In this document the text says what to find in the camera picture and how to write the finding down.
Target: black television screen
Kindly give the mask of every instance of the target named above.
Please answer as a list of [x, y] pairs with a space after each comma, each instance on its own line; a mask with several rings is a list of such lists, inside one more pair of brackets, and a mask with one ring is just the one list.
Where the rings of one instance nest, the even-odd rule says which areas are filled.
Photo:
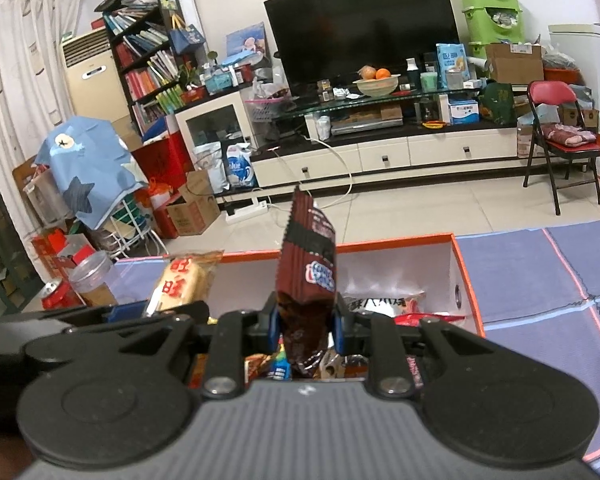
[[292, 87], [351, 82], [366, 64], [401, 69], [436, 43], [459, 41], [450, 0], [268, 0], [265, 7]]

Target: folding chair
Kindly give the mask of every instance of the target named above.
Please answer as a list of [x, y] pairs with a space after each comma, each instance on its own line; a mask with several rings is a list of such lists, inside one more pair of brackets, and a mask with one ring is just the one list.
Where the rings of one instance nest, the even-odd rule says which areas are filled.
[[[600, 182], [598, 181], [598, 174], [596, 173], [596, 158], [600, 156], [600, 146], [596, 142], [590, 142], [589, 144], [583, 144], [576, 148], [569, 148], [547, 140], [542, 134], [542, 127], [540, 125], [540, 119], [538, 117], [538, 110], [536, 107], [539, 104], [555, 105], [561, 104], [575, 104], [576, 110], [578, 111], [578, 126], [584, 129], [584, 118], [582, 117], [582, 110], [578, 104], [575, 92], [562, 81], [534, 81], [528, 87], [526, 94], [529, 97], [529, 105], [534, 114], [533, 134], [531, 135], [531, 148], [529, 150], [529, 158], [526, 162], [526, 174], [525, 183], [523, 187], [528, 186], [529, 173], [531, 172], [531, 160], [534, 156], [534, 148], [536, 144], [542, 147], [544, 150], [544, 158], [546, 159], [547, 168], [549, 171], [549, 178], [551, 179], [551, 188], [554, 192], [554, 203], [555, 203], [555, 214], [560, 215], [560, 205], [558, 204], [558, 190], [565, 189], [567, 187], [582, 186], [583, 184], [595, 184], [596, 191], [598, 192], [598, 204], [600, 204]], [[568, 161], [567, 171], [564, 179], [569, 179], [569, 172], [571, 170], [571, 163], [573, 159], [586, 158], [591, 171], [593, 172], [593, 178], [590, 180], [583, 180], [581, 182], [570, 182], [563, 186], [555, 185], [554, 169], [551, 165], [551, 156], [559, 156]]]

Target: pink cloth on chair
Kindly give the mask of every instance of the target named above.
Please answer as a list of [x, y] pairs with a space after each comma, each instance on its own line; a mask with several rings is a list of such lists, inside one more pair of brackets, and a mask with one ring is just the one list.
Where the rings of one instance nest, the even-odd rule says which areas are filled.
[[542, 134], [547, 140], [552, 140], [557, 144], [567, 146], [568, 148], [577, 148], [589, 142], [595, 142], [596, 136], [587, 130], [582, 130], [577, 126], [565, 126], [561, 123], [541, 124]]

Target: fruit bowl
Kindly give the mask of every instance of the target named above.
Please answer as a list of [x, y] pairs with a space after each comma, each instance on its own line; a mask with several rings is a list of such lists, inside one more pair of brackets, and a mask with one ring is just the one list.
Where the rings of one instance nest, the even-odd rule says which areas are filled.
[[400, 74], [394, 74], [384, 79], [359, 79], [354, 81], [358, 90], [369, 97], [382, 97], [389, 95], [398, 86]]

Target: blue cloth with star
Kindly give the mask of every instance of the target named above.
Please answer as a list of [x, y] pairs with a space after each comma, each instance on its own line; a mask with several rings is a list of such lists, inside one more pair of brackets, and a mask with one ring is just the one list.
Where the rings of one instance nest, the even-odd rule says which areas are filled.
[[58, 190], [76, 218], [98, 229], [146, 177], [109, 121], [74, 116], [53, 130], [36, 164], [51, 168]]

